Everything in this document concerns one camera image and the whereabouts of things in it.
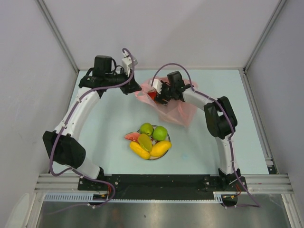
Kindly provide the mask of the yellow fake banana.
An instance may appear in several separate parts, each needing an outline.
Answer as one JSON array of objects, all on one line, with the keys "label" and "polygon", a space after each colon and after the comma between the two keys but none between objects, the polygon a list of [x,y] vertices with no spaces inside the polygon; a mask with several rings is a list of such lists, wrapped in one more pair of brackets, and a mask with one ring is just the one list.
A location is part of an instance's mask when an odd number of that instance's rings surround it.
[{"label": "yellow fake banana", "polygon": [[130,148],[131,150],[137,154],[139,157],[143,159],[150,159],[151,155],[148,151],[144,150],[138,143],[136,142],[130,142]]}]

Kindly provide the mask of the green fake guava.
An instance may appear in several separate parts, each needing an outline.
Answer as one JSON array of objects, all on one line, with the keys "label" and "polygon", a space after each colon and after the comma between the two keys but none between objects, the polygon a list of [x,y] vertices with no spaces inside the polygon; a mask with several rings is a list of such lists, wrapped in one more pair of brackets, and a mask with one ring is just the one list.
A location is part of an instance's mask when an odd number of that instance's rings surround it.
[{"label": "green fake guava", "polygon": [[152,134],[152,137],[156,141],[163,141],[166,139],[168,131],[163,126],[157,126]]}]

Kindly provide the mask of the pink plastic bag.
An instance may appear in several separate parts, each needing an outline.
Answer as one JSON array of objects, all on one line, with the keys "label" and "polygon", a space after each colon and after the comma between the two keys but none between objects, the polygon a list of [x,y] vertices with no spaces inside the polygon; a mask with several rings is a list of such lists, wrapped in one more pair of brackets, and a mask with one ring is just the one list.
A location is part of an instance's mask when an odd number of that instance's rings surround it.
[{"label": "pink plastic bag", "polygon": [[182,125],[186,128],[189,127],[198,108],[192,104],[174,99],[170,100],[167,105],[156,103],[149,95],[149,92],[152,92],[151,80],[148,79],[141,84],[142,89],[134,93],[135,97],[140,102],[151,106],[160,120]]}]

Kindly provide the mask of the green fake pear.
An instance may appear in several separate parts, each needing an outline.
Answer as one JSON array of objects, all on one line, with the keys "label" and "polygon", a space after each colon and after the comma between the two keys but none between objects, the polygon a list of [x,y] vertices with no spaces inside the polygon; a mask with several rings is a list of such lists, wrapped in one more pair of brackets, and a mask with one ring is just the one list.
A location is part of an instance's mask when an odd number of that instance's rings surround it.
[{"label": "green fake pear", "polygon": [[140,127],[140,133],[151,136],[153,134],[154,128],[150,123],[144,123]]}]

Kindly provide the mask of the yellow fake starfruit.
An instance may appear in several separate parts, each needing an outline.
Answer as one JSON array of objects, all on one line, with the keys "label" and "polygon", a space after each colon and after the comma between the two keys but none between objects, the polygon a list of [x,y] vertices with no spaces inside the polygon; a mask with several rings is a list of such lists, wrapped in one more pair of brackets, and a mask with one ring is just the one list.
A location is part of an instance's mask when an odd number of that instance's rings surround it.
[{"label": "yellow fake starfruit", "polygon": [[142,133],[137,139],[139,145],[146,151],[150,152],[152,150],[152,142],[148,135]]}]

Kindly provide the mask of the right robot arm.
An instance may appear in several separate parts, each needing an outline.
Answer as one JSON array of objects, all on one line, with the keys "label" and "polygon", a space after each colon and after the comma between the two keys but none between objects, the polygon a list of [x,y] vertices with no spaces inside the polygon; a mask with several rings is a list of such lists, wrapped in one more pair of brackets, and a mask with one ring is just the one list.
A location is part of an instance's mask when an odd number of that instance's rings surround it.
[{"label": "right robot arm", "polygon": [[191,81],[185,83],[179,71],[167,75],[168,82],[156,79],[150,82],[156,90],[155,101],[166,105],[170,100],[180,100],[204,111],[209,133],[215,138],[219,153],[219,185],[231,190],[240,179],[236,162],[233,137],[238,121],[229,99],[212,98],[198,91]]}]

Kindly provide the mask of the red fake mango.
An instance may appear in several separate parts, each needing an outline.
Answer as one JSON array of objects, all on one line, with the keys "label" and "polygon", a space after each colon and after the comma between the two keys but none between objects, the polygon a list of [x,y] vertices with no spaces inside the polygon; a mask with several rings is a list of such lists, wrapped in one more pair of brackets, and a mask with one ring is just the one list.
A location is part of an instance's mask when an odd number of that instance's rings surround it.
[{"label": "red fake mango", "polygon": [[157,97],[157,92],[148,92],[147,94],[152,100],[155,100]]}]

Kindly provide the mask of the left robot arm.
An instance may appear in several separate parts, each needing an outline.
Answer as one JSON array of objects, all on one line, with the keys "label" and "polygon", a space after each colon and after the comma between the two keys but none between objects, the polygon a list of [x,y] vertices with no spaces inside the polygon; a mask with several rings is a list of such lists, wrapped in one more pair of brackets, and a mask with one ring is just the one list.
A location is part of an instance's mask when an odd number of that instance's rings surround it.
[{"label": "left robot arm", "polygon": [[79,82],[76,98],[63,120],[52,131],[45,131],[43,143],[49,156],[49,169],[53,176],[59,176],[53,170],[53,163],[65,165],[67,171],[87,178],[88,184],[95,190],[105,184],[104,170],[95,165],[86,156],[85,148],[78,139],[90,112],[109,89],[120,88],[128,95],[141,90],[134,79],[137,61],[123,49],[121,65],[110,56],[96,56],[94,66]]}]

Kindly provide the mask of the red watermelon slice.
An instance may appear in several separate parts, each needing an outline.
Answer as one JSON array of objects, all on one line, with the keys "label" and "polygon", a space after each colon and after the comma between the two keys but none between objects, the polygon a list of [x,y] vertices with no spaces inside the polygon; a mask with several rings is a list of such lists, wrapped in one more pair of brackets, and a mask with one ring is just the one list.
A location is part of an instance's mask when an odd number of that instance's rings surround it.
[{"label": "red watermelon slice", "polygon": [[125,139],[129,140],[129,141],[133,141],[133,142],[136,142],[138,140],[138,137],[140,136],[141,134],[138,133],[138,132],[131,132],[131,133],[128,133],[124,136]]}]

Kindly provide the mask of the orange yellow fake mango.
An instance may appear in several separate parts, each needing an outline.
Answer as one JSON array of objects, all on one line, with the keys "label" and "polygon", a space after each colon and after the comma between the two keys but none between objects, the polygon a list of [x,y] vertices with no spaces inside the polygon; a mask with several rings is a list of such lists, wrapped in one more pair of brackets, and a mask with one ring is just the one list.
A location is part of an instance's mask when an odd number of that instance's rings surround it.
[{"label": "orange yellow fake mango", "polygon": [[171,142],[169,141],[160,141],[152,146],[150,155],[152,157],[163,156],[170,148],[172,147]]}]

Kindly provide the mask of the round printed plate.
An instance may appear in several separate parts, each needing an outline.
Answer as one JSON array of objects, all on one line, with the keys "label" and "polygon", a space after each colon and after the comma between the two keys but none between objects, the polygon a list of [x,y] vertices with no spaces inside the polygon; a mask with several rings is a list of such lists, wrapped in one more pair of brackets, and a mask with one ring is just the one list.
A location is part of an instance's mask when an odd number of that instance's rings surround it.
[{"label": "round printed plate", "polygon": [[[158,142],[160,142],[160,141],[156,141],[156,140],[154,140],[153,139],[153,137],[152,137],[152,135],[150,136],[150,139],[151,139],[151,142],[152,142],[152,145],[155,145],[156,143],[158,143]],[[167,134],[167,137],[166,137],[166,139],[165,139],[165,141],[169,141],[169,142],[171,142],[171,139],[170,139],[170,136],[169,136],[169,134]],[[148,160],[157,160],[157,159],[159,159],[159,158],[161,158],[161,157],[163,157],[163,156],[159,156],[159,157],[150,157],[150,159],[148,159]]]}]

